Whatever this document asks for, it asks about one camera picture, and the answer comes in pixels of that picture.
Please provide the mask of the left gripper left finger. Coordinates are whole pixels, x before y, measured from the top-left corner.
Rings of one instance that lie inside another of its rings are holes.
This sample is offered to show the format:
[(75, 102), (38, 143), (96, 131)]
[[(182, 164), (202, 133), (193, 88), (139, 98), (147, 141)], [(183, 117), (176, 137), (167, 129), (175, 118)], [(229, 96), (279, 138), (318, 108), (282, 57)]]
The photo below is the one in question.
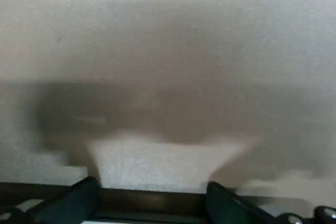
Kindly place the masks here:
[(1, 223), (82, 223), (95, 213), (99, 203), (99, 183), (88, 176), (27, 211), (17, 206), (1, 206)]

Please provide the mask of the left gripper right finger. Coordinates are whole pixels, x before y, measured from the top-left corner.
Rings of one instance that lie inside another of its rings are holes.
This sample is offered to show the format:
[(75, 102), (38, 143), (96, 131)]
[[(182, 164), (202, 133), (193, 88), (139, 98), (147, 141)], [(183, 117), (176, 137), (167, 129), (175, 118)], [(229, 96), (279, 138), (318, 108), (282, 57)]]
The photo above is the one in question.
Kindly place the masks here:
[(290, 212), (273, 216), (217, 182), (207, 185), (206, 212), (212, 223), (335, 223), (333, 207), (317, 206), (310, 218)]

